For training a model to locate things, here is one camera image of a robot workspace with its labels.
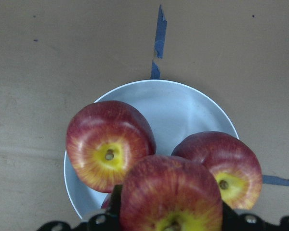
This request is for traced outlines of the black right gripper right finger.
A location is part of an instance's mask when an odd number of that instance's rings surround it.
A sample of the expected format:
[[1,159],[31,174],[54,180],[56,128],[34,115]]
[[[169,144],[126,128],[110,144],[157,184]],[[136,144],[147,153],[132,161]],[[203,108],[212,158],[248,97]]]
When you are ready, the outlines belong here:
[[280,219],[278,225],[264,221],[251,213],[239,215],[223,202],[223,231],[289,231],[289,216]]

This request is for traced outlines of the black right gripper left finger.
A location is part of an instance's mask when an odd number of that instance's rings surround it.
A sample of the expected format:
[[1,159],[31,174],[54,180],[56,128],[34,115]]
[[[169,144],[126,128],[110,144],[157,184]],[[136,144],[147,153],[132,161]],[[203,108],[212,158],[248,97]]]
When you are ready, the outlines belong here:
[[74,228],[63,221],[51,221],[39,227],[38,231],[121,231],[119,224],[121,191],[122,185],[116,185],[105,212],[97,212]]

